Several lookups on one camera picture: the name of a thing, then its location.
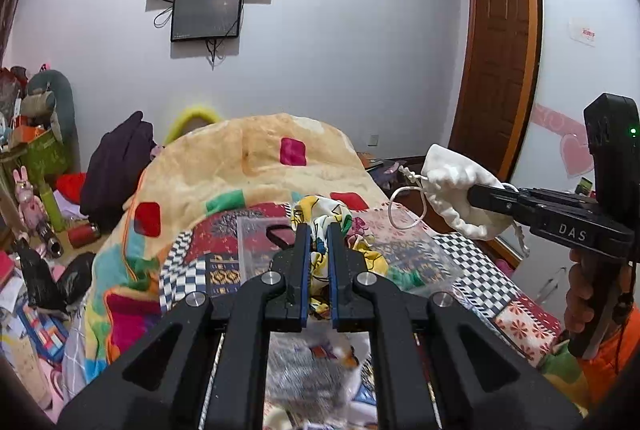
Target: patterned quilt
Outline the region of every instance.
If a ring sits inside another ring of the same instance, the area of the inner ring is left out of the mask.
[[[336,128],[288,114],[223,121],[169,144],[140,177],[94,260],[84,328],[88,381],[160,315],[159,271],[172,242],[213,214],[319,194],[353,194],[364,208],[386,197]],[[141,203],[159,205],[158,237],[136,232]]]

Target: orange sleeve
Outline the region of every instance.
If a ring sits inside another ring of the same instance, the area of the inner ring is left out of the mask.
[[[593,404],[598,403],[616,381],[616,351],[619,339],[620,330],[600,344],[600,350],[595,358],[592,360],[578,359],[578,364],[587,379]],[[621,370],[636,350],[638,342],[640,342],[640,311],[634,306],[629,315],[620,347]]]

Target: white drawstring bag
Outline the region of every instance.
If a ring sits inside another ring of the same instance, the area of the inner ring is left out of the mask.
[[[424,219],[427,213],[425,200],[445,222],[467,238],[491,240],[514,224],[516,234],[522,243],[522,229],[509,216],[475,208],[469,204],[466,194],[473,185],[495,188],[512,188],[501,183],[496,176],[466,156],[453,152],[437,144],[431,145],[424,159],[420,175],[400,167],[400,171],[416,186],[398,188],[391,196],[388,216],[391,224],[399,230],[412,228]],[[420,219],[409,226],[398,226],[391,215],[391,203],[404,190],[418,190],[424,205]]]

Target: red square patch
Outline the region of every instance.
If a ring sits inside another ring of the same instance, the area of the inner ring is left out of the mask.
[[[329,194],[334,201],[342,201],[350,210],[368,210],[369,205],[356,192],[331,192]]]
[[[140,203],[134,214],[133,229],[140,235],[160,236],[160,204]]]
[[[306,166],[306,147],[302,141],[290,137],[280,140],[280,162],[288,166]]]

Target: red cloth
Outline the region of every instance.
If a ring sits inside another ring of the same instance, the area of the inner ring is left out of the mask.
[[[306,146],[291,137],[280,140],[280,162],[288,166],[306,166]]]
[[[2,289],[4,284],[11,278],[14,269],[14,261],[11,260],[4,251],[0,250],[0,289]]]
[[[144,236],[160,236],[160,204],[140,203],[136,207],[133,219],[133,229]]]
[[[369,205],[356,192],[331,192],[329,194],[334,201],[342,201],[350,210],[368,210]]]
[[[80,204],[80,190],[85,178],[84,172],[61,175],[56,181],[56,188],[67,201]]]
[[[139,340],[160,319],[160,302],[143,298],[128,298],[112,288],[105,292],[104,303],[112,321],[107,335],[107,356],[110,363]]]

